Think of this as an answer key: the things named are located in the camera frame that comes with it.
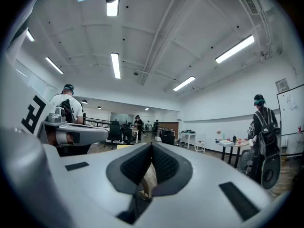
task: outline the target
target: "whiteboard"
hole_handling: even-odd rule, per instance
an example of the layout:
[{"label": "whiteboard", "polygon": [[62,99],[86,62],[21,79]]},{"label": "whiteboard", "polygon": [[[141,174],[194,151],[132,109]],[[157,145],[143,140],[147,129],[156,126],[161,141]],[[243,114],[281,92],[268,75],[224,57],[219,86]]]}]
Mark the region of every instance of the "whiteboard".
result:
[{"label": "whiteboard", "polygon": [[277,95],[281,112],[281,134],[304,130],[304,85]]}]

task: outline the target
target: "fluorescent light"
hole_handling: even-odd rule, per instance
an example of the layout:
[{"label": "fluorescent light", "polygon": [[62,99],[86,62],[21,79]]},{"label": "fluorescent light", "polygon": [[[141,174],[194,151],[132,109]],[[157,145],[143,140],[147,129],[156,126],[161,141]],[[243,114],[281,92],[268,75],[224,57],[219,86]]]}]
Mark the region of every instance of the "fluorescent light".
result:
[{"label": "fluorescent light", "polygon": [[240,43],[236,44],[233,48],[229,49],[227,52],[216,58],[217,63],[221,63],[222,61],[226,60],[228,57],[236,54],[239,52],[241,49],[244,49],[245,47],[249,46],[250,44],[254,43],[255,39],[253,36],[249,36]]},{"label": "fluorescent light", "polygon": [[112,57],[112,64],[113,64],[113,68],[114,68],[115,78],[120,78],[118,54],[111,53],[111,57]]},{"label": "fluorescent light", "polygon": [[187,85],[188,83],[192,82],[194,79],[195,79],[195,77],[191,76],[186,81],[182,82],[179,86],[175,87],[173,90],[174,91],[178,91],[180,88],[183,88],[185,85]]},{"label": "fluorescent light", "polygon": [[29,32],[29,30],[27,30],[27,36],[29,38],[30,41],[34,41],[34,37],[32,36],[32,34]]},{"label": "fluorescent light", "polygon": [[118,5],[119,0],[106,4],[106,14],[107,16],[117,16],[118,15]]},{"label": "fluorescent light", "polygon": [[49,59],[49,57],[46,57],[46,60],[50,63],[50,65],[52,65],[59,73],[63,74],[63,72],[61,71],[61,69],[59,67],[57,67],[55,65],[55,63],[53,63],[53,61],[51,59]]},{"label": "fluorescent light", "polygon": [[16,69],[19,73],[21,73],[23,76],[27,77],[24,73],[20,72],[18,69]]}]

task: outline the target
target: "wooden floor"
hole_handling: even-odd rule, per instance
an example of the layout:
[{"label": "wooden floor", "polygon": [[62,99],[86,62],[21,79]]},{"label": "wooden floor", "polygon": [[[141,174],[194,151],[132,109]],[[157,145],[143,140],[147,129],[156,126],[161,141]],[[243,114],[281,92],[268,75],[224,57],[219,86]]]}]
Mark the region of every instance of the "wooden floor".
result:
[{"label": "wooden floor", "polygon": [[[145,135],[142,135],[142,142],[144,143],[154,142],[154,136],[151,133],[146,133]],[[104,144],[92,144],[88,151],[88,154],[110,151],[112,150],[112,148],[113,150],[117,149],[117,144],[109,145],[106,147]],[[180,148],[187,148],[187,145],[185,144],[183,146],[183,144],[181,144]],[[194,147],[190,146],[189,151],[195,151]],[[221,159],[222,157],[222,153],[213,152],[210,150],[206,150],[205,154],[219,159]],[[229,159],[229,154],[226,153],[224,161],[228,163],[228,159]],[[236,161],[236,157],[232,156],[230,165],[234,166],[235,161]],[[267,192],[269,193],[269,195],[273,200],[276,199],[276,197],[278,197],[281,193],[292,189],[293,178],[300,170],[300,165],[301,165],[300,160],[282,160],[279,180],[271,190],[267,190]]]}]

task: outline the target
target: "black railing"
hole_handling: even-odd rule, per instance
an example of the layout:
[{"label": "black railing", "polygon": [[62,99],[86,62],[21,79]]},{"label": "black railing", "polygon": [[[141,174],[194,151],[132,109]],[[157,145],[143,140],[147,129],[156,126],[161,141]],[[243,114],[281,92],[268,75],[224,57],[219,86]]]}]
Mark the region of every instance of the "black railing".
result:
[{"label": "black railing", "polygon": [[95,118],[86,118],[85,124],[88,126],[94,126],[94,127],[104,127],[104,128],[110,128],[110,124],[112,121],[107,120],[100,120]]}]

